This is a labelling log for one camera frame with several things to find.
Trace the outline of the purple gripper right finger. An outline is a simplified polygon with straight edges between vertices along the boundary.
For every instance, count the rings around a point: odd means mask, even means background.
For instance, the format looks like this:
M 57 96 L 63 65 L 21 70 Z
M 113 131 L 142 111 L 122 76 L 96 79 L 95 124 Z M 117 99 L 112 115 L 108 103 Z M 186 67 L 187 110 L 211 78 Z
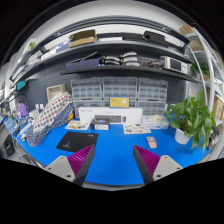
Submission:
M 158 156 L 137 145 L 133 146 L 133 156 L 145 185 L 182 169 L 182 166 L 168 155 Z

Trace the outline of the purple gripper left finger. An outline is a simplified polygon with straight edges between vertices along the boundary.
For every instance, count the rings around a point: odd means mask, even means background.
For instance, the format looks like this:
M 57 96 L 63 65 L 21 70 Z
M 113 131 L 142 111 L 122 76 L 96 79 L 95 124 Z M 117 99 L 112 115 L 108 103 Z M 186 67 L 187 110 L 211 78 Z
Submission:
M 50 163 L 45 170 L 65 180 L 82 186 L 92 160 L 95 156 L 95 145 L 90 145 L 76 153 L 66 156 L 59 156 Z

